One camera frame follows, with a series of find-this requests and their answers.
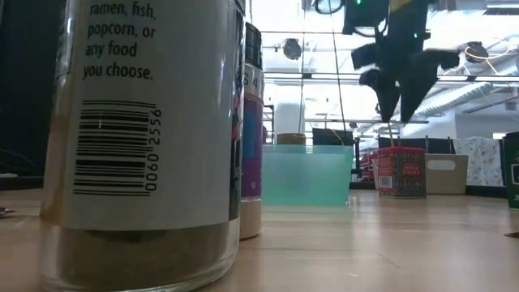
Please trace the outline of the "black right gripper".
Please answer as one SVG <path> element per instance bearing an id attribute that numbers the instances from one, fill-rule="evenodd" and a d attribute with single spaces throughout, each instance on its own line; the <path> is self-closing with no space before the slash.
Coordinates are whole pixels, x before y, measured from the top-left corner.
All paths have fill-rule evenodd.
<path id="1" fill-rule="evenodd" d="M 437 69 L 452 69 L 460 62 L 451 49 L 424 49 L 431 37 L 427 31 L 432 0 L 350 0 L 350 31 L 366 37 L 361 28 L 371 28 L 374 41 L 351 52 L 354 69 L 370 65 L 360 84 L 376 93 L 381 120 L 389 122 L 401 94 L 401 121 L 409 122 L 437 82 Z"/>

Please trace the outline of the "black partition panel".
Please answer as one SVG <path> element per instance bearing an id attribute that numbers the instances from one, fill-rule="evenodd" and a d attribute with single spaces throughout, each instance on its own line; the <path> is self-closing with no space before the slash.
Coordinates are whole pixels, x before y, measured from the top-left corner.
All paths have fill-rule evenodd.
<path id="1" fill-rule="evenodd" d="M 414 138 L 402 139 L 397 138 L 393 140 L 395 146 L 422 148 L 427 153 L 433 154 L 455 154 L 453 141 L 447 139 L 436 138 Z"/>

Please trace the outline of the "cork lid jar barcode label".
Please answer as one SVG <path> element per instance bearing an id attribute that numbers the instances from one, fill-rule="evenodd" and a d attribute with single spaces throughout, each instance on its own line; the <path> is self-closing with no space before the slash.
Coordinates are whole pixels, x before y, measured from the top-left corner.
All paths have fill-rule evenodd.
<path id="1" fill-rule="evenodd" d="M 188 292 L 238 253 L 246 0 L 66 0 L 44 292 Z"/>

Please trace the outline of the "white patterned cloth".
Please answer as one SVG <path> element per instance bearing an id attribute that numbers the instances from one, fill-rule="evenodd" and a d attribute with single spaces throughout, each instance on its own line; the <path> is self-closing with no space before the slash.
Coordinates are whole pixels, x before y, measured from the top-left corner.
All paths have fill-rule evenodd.
<path id="1" fill-rule="evenodd" d="M 484 137 L 455 139 L 456 154 L 468 156 L 467 184 L 471 186 L 502 187 L 500 145 Z"/>

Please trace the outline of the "black computer case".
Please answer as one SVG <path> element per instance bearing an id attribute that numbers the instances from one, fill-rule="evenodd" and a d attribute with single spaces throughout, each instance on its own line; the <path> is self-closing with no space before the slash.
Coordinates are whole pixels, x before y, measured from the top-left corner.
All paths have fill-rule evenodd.
<path id="1" fill-rule="evenodd" d="M 353 132 L 333 130 L 328 128 L 313 128 L 312 143 L 314 145 L 353 146 Z"/>

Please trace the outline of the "black curtain partition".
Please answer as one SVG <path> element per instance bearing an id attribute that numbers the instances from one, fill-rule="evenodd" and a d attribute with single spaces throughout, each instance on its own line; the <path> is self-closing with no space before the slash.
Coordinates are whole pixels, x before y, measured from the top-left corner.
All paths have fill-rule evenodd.
<path id="1" fill-rule="evenodd" d="M 2 0 L 0 173 L 44 173 L 65 4 L 66 0 Z"/>

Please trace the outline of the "dark green jar black lid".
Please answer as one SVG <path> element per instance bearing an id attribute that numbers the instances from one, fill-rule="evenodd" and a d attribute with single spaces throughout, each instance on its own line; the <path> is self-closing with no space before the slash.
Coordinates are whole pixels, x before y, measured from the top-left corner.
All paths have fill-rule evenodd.
<path id="1" fill-rule="evenodd" d="M 519 131 L 507 133 L 503 144 L 508 206 L 519 209 Z"/>

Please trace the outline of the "red background cart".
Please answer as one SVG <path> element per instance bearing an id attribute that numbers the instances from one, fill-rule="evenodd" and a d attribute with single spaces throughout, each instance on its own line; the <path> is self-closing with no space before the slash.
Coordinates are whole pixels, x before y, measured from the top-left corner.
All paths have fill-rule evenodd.
<path id="1" fill-rule="evenodd" d="M 374 160 L 378 158 L 376 151 L 362 152 L 359 156 L 359 178 L 362 181 L 374 182 Z"/>

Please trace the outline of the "long light bar fixture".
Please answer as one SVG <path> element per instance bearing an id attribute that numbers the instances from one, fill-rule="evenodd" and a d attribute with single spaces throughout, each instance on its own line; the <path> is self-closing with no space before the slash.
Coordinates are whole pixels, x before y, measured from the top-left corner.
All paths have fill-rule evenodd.
<path id="1" fill-rule="evenodd" d="M 327 74 L 327 73 L 266 73 L 270 79 L 339 79 L 344 81 L 358 80 L 360 74 Z M 519 75 L 438 75 L 439 81 L 452 82 L 519 82 Z"/>

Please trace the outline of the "teal translucent plastic tray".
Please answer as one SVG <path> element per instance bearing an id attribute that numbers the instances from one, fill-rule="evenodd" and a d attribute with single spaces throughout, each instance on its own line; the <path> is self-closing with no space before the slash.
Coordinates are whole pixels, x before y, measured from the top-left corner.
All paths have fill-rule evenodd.
<path id="1" fill-rule="evenodd" d="M 262 200 L 270 206 L 340 207 L 350 197 L 351 146 L 263 146 Z"/>

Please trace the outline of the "garlic powder jar purple label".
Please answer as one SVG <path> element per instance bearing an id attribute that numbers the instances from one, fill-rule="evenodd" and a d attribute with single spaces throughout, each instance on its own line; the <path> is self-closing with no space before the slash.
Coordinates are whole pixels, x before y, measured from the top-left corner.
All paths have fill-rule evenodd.
<path id="1" fill-rule="evenodd" d="M 261 32 L 246 23 L 240 239 L 259 235 L 262 216 L 264 72 Z"/>

